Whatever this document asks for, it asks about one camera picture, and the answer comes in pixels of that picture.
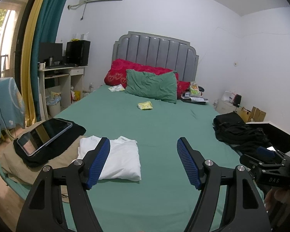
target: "teal curtain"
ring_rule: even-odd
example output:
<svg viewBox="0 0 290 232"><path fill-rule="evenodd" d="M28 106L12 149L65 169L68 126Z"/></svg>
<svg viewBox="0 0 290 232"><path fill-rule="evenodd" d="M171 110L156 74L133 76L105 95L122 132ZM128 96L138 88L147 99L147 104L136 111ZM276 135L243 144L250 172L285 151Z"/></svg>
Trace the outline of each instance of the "teal curtain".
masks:
<svg viewBox="0 0 290 232"><path fill-rule="evenodd" d="M31 52L30 78L37 121L41 120L37 65L39 43L54 43L56 41L60 18L66 1L67 0L44 0L36 24Z"/></svg>

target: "speaker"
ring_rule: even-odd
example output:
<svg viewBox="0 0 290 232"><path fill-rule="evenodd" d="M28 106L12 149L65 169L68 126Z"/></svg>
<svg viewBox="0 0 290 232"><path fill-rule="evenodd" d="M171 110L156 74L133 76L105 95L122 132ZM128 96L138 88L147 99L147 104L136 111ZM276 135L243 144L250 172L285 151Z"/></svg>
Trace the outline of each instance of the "speaker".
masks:
<svg viewBox="0 0 290 232"><path fill-rule="evenodd" d="M241 95L237 94L234 97L233 105L239 107L241 104Z"/></svg>
<svg viewBox="0 0 290 232"><path fill-rule="evenodd" d="M79 40L67 43L66 59L69 64L85 66L88 64L90 42Z"/></svg>

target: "metal screw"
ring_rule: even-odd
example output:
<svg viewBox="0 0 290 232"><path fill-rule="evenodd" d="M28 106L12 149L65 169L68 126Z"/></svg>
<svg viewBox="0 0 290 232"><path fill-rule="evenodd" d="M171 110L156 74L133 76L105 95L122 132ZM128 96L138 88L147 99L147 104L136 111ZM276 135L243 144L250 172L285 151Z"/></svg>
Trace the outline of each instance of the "metal screw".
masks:
<svg viewBox="0 0 290 232"><path fill-rule="evenodd" d="M81 159L75 160L74 161L74 165L79 166L83 163L83 161Z"/></svg>
<svg viewBox="0 0 290 232"><path fill-rule="evenodd" d="M48 172L50 170L50 166L45 166L45 167L43 167L43 171L44 172Z"/></svg>
<svg viewBox="0 0 290 232"><path fill-rule="evenodd" d="M205 165L212 166L212 165L214 165L214 162L212 162L211 160L208 159L205 161Z"/></svg>
<svg viewBox="0 0 290 232"><path fill-rule="evenodd" d="M238 169L238 171L241 171L241 172L245 171L245 167L242 165L238 165L237 169Z"/></svg>

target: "gray upholstered headboard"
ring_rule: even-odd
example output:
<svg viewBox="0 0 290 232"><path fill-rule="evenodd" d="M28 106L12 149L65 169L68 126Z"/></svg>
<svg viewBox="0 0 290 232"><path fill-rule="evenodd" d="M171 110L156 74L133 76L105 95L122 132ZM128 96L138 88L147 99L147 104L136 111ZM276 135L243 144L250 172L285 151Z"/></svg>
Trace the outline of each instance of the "gray upholstered headboard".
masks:
<svg viewBox="0 0 290 232"><path fill-rule="evenodd" d="M124 59L178 72L180 81L194 81L199 56L189 42L140 32L128 32L115 42L112 61Z"/></svg>

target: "yellow curtain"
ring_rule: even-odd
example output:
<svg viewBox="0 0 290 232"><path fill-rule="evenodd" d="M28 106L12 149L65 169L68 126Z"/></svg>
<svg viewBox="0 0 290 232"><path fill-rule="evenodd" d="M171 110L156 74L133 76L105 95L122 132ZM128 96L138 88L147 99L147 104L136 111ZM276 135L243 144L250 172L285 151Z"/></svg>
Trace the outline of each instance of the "yellow curtain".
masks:
<svg viewBox="0 0 290 232"><path fill-rule="evenodd" d="M22 45L20 80L22 87L22 97L24 99L26 108L26 116L25 116L26 125L32 125L36 122L36 111L33 103L31 80L30 80L30 60L34 31L36 29L36 22L38 20L42 3L43 0L35 0L33 4L25 30L24 42Z"/></svg>

